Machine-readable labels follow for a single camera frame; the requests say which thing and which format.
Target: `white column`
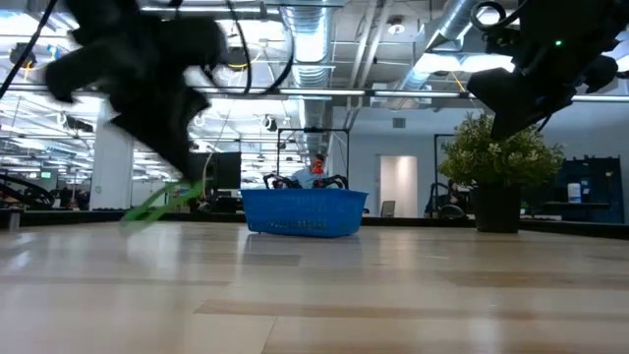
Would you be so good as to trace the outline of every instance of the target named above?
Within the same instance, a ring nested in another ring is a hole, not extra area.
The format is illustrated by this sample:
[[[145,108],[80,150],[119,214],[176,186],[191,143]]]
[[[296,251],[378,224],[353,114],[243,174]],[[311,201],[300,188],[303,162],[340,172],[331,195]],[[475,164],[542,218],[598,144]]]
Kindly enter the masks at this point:
[[[134,172],[134,139],[106,124],[113,117],[108,102],[98,112],[89,209],[128,208]]]

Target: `person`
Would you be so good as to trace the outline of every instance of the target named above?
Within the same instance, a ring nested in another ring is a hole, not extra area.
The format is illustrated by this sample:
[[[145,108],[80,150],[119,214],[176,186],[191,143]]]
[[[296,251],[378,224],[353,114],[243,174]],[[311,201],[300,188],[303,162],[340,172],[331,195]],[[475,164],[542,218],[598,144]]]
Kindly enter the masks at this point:
[[[299,182],[302,188],[312,188],[316,181],[327,178],[327,173],[323,171],[324,165],[325,156],[318,153],[311,160],[311,165],[293,173],[291,180]]]

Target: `ventilation duct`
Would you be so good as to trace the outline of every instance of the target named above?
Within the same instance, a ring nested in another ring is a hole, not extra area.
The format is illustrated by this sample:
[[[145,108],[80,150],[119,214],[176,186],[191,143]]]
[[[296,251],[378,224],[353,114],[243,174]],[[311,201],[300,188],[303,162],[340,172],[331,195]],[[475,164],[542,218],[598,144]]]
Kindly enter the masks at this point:
[[[431,72],[422,66],[422,57],[427,50],[436,48],[449,42],[454,42],[448,49],[452,50],[463,46],[463,37],[472,27],[470,17],[472,8],[479,0],[448,0],[443,8],[443,15],[438,25],[422,24],[416,38],[416,48],[419,57],[416,65],[400,82],[397,89],[419,90],[421,89]],[[417,108],[419,103],[406,98],[389,99],[385,106],[389,109]]]
[[[331,11],[315,6],[286,7],[282,11],[284,21],[295,36],[295,64],[293,78],[299,88],[327,88],[330,72],[315,64],[325,64],[329,58],[329,35]],[[332,125],[332,103],[328,100],[304,100],[305,127],[330,128]],[[329,137],[318,134],[306,135],[310,154],[325,151]]]

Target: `plastic basket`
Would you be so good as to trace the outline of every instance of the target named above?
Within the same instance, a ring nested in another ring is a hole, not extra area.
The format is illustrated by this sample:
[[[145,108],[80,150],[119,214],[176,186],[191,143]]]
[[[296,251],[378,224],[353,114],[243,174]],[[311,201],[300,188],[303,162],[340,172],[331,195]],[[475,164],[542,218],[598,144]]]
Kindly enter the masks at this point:
[[[279,235],[340,237],[357,232],[367,193],[341,189],[243,190],[249,229]]]

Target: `black frame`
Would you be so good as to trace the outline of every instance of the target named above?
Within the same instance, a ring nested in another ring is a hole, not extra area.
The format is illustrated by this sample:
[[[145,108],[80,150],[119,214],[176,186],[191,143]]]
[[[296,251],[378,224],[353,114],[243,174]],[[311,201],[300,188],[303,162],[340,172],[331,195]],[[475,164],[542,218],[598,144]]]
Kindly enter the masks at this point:
[[[439,182],[439,171],[438,171],[438,163],[436,162],[437,159],[437,149],[439,148],[438,146],[438,140],[441,137],[454,137],[454,134],[435,134],[434,136],[432,136],[432,153],[434,154],[434,161],[433,163],[433,168],[434,168],[434,185],[436,185]],[[439,197],[439,191],[438,188],[434,189],[434,195],[432,196],[434,199],[434,201],[436,201],[436,199]]]
[[[345,177],[348,180],[347,189],[349,189],[350,180],[350,130],[349,129],[323,129],[323,128],[279,128],[277,130],[277,174],[279,175],[279,159],[280,159],[280,146],[282,145],[282,133],[284,132],[302,132],[307,134],[324,134],[324,133],[336,133],[342,132],[347,136],[345,154],[347,159],[345,160]]]

